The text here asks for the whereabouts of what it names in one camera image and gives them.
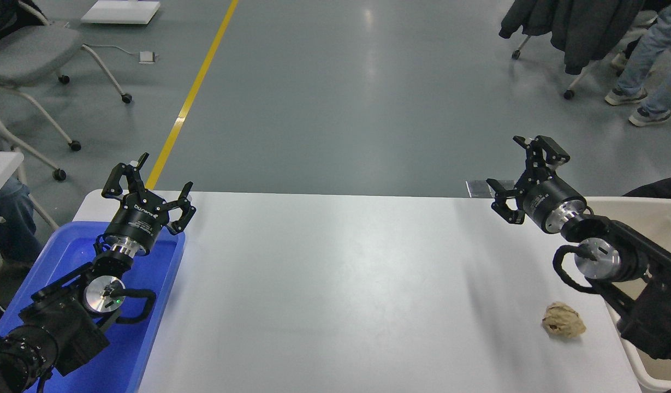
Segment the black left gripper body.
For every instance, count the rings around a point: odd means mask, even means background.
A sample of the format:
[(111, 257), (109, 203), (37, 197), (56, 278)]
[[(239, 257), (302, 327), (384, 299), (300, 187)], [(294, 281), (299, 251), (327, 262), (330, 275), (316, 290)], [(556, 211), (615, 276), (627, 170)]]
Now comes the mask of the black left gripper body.
[(106, 243), (111, 245), (119, 239), (129, 238), (143, 248), (153, 247), (170, 221), (167, 211), (158, 210), (164, 202), (165, 199), (153, 193), (144, 198), (138, 193), (126, 195), (106, 229)]

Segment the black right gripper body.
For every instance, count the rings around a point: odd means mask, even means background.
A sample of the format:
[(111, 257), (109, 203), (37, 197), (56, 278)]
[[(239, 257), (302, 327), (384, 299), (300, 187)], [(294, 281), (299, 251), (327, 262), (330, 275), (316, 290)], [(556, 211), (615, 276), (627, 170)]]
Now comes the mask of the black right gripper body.
[(522, 209), (542, 231), (557, 234), (583, 213), (583, 196), (562, 179), (552, 178), (527, 190)]

